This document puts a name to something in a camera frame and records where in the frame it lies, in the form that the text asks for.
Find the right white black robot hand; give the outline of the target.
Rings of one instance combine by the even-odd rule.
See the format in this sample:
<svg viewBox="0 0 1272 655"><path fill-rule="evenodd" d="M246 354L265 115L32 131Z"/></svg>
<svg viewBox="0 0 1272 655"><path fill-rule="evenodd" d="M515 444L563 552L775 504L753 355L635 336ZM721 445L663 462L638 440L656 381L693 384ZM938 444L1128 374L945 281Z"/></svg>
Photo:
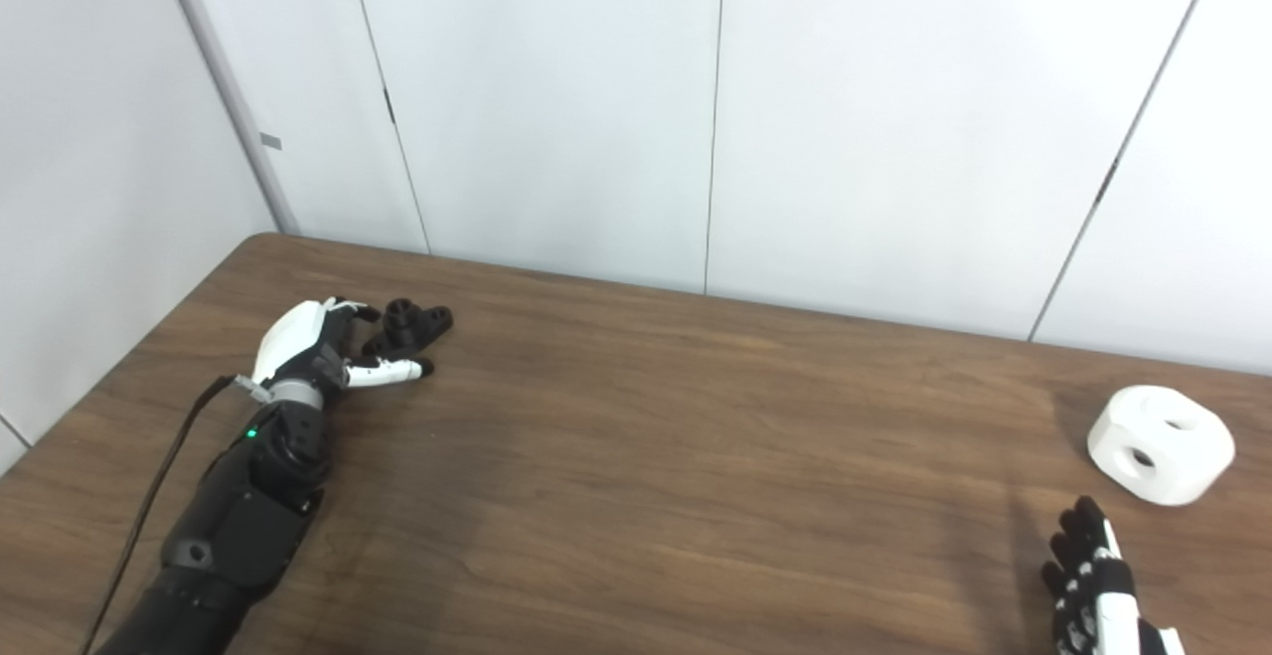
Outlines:
<svg viewBox="0 0 1272 655"><path fill-rule="evenodd" d="M1040 579L1052 599L1054 654L1186 654L1177 628L1159 628L1140 608L1132 569L1112 523L1084 495L1058 518L1052 560Z"/></svg>

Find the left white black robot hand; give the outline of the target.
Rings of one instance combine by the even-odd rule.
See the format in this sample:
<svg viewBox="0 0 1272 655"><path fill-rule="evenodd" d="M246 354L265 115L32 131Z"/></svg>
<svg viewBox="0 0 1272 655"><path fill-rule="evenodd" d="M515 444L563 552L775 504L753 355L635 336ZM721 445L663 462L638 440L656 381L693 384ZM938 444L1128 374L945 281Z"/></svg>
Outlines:
<svg viewBox="0 0 1272 655"><path fill-rule="evenodd" d="M245 390L263 404L293 402L324 410L346 390L418 382L432 374L426 357L349 357L355 321L377 323L382 312L368 303L327 298L291 307L259 341Z"/></svg>

